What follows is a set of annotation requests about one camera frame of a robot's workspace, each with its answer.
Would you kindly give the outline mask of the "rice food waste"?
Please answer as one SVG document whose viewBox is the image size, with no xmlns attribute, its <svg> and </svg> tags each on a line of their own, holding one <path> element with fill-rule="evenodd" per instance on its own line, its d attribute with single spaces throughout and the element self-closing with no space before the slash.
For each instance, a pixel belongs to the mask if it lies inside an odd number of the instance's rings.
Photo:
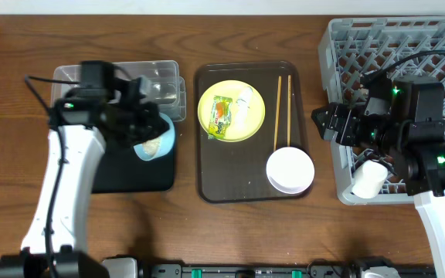
<svg viewBox="0 0 445 278">
<path fill-rule="evenodd" d="M 144 142 L 142 146 L 142 151 L 148 158 L 154 157 L 158 153 L 158 149 L 161 145 L 161 138 L 157 137 L 155 139 Z"/>
</svg>

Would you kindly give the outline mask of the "light blue bowl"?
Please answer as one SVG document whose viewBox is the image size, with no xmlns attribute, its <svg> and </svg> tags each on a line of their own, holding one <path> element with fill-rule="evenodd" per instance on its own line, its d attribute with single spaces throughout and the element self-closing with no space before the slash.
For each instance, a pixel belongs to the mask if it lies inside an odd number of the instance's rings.
<svg viewBox="0 0 445 278">
<path fill-rule="evenodd" d="M 152 161 L 154 159 L 163 157 L 167 155 L 175 146 L 175 126 L 170 117 L 166 114 L 160 113 L 160 117 L 168 123 L 168 130 L 161 134 L 161 145 L 158 149 L 158 153 L 151 158 L 148 158 L 142 151 L 142 144 L 137 144 L 134 146 L 134 152 L 142 161 Z"/>
</svg>

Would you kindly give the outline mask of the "white cup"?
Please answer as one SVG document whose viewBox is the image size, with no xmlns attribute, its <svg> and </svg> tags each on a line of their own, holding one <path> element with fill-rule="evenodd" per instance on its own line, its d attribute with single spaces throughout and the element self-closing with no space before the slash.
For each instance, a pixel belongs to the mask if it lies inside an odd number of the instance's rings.
<svg viewBox="0 0 445 278">
<path fill-rule="evenodd" d="M 388 173 L 388 169 L 376 161 L 364 162 L 353 174 L 355 183 L 352 186 L 352 193 L 364 199 L 376 197 Z"/>
</svg>

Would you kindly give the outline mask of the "white pink round bowl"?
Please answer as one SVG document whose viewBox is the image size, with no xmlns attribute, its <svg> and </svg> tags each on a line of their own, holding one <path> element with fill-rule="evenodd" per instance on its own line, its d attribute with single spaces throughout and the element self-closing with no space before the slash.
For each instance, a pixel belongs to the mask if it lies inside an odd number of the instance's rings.
<svg viewBox="0 0 445 278">
<path fill-rule="evenodd" d="M 267 160 L 267 179 L 276 190 L 284 194 L 305 192 L 311 187 L 314 174 L 313 161 L 299 148 L 282 147 Z"/>
</svg>

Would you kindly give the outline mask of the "wooden chopstick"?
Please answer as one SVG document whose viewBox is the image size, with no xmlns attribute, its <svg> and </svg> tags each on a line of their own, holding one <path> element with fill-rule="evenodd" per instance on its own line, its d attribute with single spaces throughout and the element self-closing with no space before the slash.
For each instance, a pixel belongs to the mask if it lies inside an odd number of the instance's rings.
<svg viewBox="0 0 445 278">
<path fill-rule="evenodd" d="M 273 151 L 276 151 L 277 149 L 277 138 L 278 138 L 279 120 L 280 120 L 281 87 L 282 87 L 282 76 L 278 76 L 276 113 L 275 113 L 274 133 L 273 133 Z"/>
<path fill-rule="evenodd" d="M 287 147 L 290 147 L 291 139 L 291 75 L 287 76 Z"/>
</svg>

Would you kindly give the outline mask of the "green snack wrapper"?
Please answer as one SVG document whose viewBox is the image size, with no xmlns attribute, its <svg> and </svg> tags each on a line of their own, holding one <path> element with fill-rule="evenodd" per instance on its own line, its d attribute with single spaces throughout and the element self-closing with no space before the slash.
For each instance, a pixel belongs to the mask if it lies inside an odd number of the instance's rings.
<svg viewBox="0 0 445 278">
<path fill-rule="evenodd" d="M 209 118 L 208 134 L 215 138 L 224 138 L 229 128 L 231 117 L 231 106 L 233 99 L 230 97 L 214 96 Z"/>
</svg>

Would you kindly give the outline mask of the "white tissue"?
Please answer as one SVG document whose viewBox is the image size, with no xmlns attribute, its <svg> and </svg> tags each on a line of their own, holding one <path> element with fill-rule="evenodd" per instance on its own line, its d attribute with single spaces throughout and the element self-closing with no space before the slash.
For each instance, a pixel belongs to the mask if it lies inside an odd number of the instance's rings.
<svg viewBox="0 0 445 278">
<path fill-rule="evenodd" d="M 245 123 L 252 97 L 253 97 L 253 89 L 249 86 L 243 89 L 238 96 L 238 99 L 236 101 L 236 104 L 238 106 L 238 111 L 236 113 L 235 120 L 236 123 L 240 126 L 244 125 Z"/>
</svg>

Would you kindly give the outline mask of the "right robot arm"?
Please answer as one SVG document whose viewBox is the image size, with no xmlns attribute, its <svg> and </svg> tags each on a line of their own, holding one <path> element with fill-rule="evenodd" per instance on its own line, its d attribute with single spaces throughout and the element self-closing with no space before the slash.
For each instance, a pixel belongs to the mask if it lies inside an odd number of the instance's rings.
<svg viewBox="0 0 445 278">
<path fill-rule="evenodd" d="M 443 84 L 430 76 L 368 76 L 363 106 L 331 102 L 311 113 L 321 138 L 393 160 L 423 221 L 438 277 L 445 277 Z"/>
</svg>

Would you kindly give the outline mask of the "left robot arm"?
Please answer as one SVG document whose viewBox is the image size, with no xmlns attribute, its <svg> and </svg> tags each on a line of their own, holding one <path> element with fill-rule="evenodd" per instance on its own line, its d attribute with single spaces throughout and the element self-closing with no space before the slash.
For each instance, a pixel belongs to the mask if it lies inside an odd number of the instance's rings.
<svg viewBox="0 0 445 278">
<path fill-rule="evenodd" d="M 17 255 L 0 258 L 0 277 L 108 277 L 87 253 L 87 215 L 93 182 L 108 141 L 133 147 L 169 125 L 158 105 L 144 101 L 146 76 L 118 77 L 114 63 L 80 64 L 80 78 L 52 106 L 49 155 L 39 202 Z"/>
</svg>

